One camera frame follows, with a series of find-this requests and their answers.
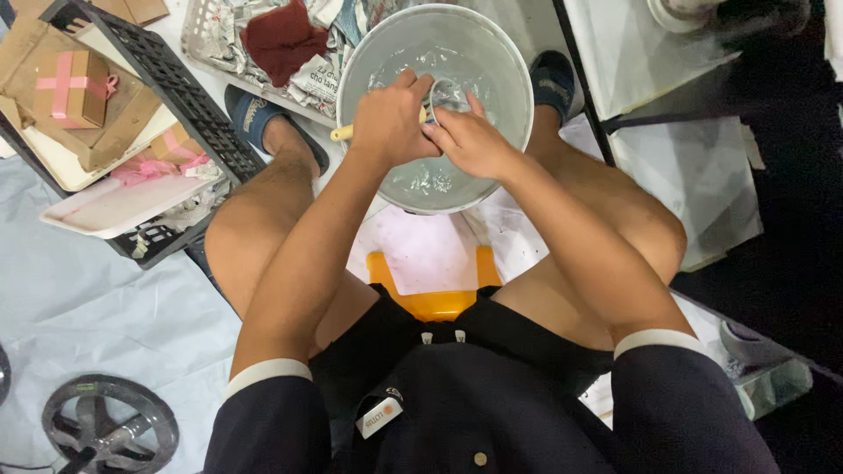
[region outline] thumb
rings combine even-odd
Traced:
[[[447,155],[452,155],[459,150],[459,146],[454,141],[454,138],[451,137],[451,134],[435,123],[422,123],[421,132],[425,134],[425,137],[430,138],[432,142],[436,143],[436,146],[442,149]]]

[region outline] floor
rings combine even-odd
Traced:
[[[180,54],[186,1],[168,0],[167,4],[172,14],[150,29],[159,32]],[[549,0],[517,4],[477,0],[475,7],[500,22],[527,60],[548,47],[565,49]],[[221,105],[225,82],[202,71],[193,73]],[[324,127],[301,123],[332,158],[332,170],[317,183],[318,191],[340,162],[341,149],[330,142]],[[638,135],[633,131],[631,136],[616,137],[619,144],[613,146],[624,157],[622,169],[662,199],[686,226],[698,224],[692,237],[709,229],[708,214],[716,221],[728,213],[737,196],[745,197],[749,192],[749,198],[744,199],[748,203],[745,215],[727,219],[724,224],[735,229],[729,239],[705,241],[708,258],[752,232],[760,232],[760,225],[755,225],[757,219],[752,217],[752,193],[747,191],[745,180],[749,168],[745,155],[743,162],[740,159],[741,150],[732,133],[735,124],[701,127],[716,128],[722,143],[708,140],[711,146],[690,152],[688,148],[676,148],[645,156],[640,150],[652,143],[648,139],[664,143],[665,133],[667,137],[678,135],[675,130],[641,130]],[[573,118],[561,134],[599,156],[584,117]],[[686,133],[682,137],[694,142],[699,136]],[[731,153],[722,153],[723,149]],[[705,160],[694,162],[696,156]],[[659,160],[673,160],[676,165],[666,166]],[[699,163],[709,166],[700,167]],[[660,172],[664,169],[678,172]],[[728,199],[712,199],[724,190],[730,190],[725,193]],[[0,261],[4,269],[0,271],[0,342],[9,352],[14,371],[13,393],[0,409],[0,461],[53,462],[56,452],[38,428],[46,398],[76,374],[104,372],[146,385],[174,409],[181,430],[180,447],[162,472],[199,471],[213,415],[228,378],[239,320],[183,253],[141,272],[102,241],[38,222],[38,213],[56,200],[19,159],[0,160]],[[701,210],[706,212],[705,219],[699,217]],[[477,245],[492,246],[504,282],[547,254],[532,224],[513,199],[499,190],[467,212],[446,216],[414,216],[376,199],[352,247],[348,268],[367,281],[366,255],[380,250],[402,293],[472,289],[476,288],[473,249]],[[679,297],[677,301],[706,350],[715,360],[725,362],[717,318],[691,302]],[[610,424],[609,377],[589,389],[583,402]]]

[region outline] person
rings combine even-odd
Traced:
[[[405,69],[360,100],[348,153],[315,200],[324,150],[284,109],[229,86],[233,122],[275,158],[207,231],[243,326],[205,474],[778,470],[666,288],[682,225],[560,139],[574,95],[565,56],[546,51],[530,70],[526,153],[473,96],[471,112],[437,109],[440,126],[420,126],[433,78]],[[498,180],[550,254],[478,290],[456,320],[424,323],[345,266],[387,172],[442,152]],[[614,430],[577,399],[609,371]]]

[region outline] red cloth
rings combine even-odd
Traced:
[[[311,57],[328,51],[328,30],[312,26],[302,0],[291,0],[249,20],[240,41],[272,85],[282,87]]]

